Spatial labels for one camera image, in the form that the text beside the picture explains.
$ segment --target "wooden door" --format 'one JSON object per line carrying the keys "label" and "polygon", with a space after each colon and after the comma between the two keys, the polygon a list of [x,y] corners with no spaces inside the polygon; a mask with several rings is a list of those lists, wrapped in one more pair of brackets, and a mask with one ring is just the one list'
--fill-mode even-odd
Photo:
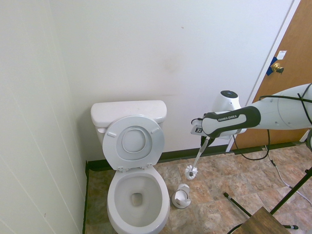
{"label": "wooden door", "polygon": [[[285,68],[283,74],[265,75],[253,102],[263,95],[272,95],[298,85],[312,83],[311,0],[301,0],[275,56],[283,50],[287,51],[284,59],[276,62]],[[307,129],[270,130],[271,144],[299,141],[306,131]],[[268,144],[266,130],[248,129],[236,139],[239,148]]]}

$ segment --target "brown tile floor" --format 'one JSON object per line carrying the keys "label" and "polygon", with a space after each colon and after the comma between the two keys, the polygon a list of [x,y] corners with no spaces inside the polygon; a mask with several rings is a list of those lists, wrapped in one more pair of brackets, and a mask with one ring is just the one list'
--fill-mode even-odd
{"label": "brown tile floor", "polygon": [[[257,158],[263,154],[255,152],[246,156]],[[271,150],[270,156],[290,185],[296,184],[304,176],[304,170],[312,166],[312,153],[305,145]],[[170,196],[180,183],[191,188],[191,205],[183,210],[171,205],[169,220],[161,234],[226,234],[233,226],[245,222],[247,216],[223,196],[224,192],[253,214],[262,206],[270,211],[289,191],[268,158],[249,161],[241,155],[202,157],[197,164],[197,176],[187,180],[184,170],[193,161],[185,159],[155,165]],[[90,171],[86,234],[116,233],[106,210],[108,188],[114,173]],[[312,200],[312,179],[300,191]],[[304,234],[312,229],[312,206],[298,194],[274,216],[282,224],[299,226],[299,230],[290,230],[291,233]]]}

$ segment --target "stool seat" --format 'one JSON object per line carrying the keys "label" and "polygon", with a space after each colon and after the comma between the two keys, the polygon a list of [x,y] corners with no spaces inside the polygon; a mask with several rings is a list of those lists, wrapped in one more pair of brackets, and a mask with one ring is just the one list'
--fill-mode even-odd
{"label": "stool seat", "polygon": [[265,208],[261,207],[234,234],[290,234]]}

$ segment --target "toilet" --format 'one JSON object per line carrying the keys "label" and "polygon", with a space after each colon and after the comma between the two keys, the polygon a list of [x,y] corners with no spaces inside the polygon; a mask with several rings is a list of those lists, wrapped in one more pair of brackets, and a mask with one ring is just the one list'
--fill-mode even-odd
{"label": "toilet", "polygon": [[91,108],[104,156],[116,170],[107,212],[119,234],[157,234],[168,220],[168,189],[153,167],[164,148],[166,115],[159,100],[96,103]]}

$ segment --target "toilet lid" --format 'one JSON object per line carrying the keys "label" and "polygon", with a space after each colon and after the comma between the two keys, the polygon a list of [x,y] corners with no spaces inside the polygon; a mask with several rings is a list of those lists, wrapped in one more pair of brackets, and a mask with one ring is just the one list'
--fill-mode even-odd
{"label": "toilet lid", "polygon": [[155,165],[164,149],[160,126],[142,115],[131,115],[113,122],[103,139],[103,152],[114,170]]}

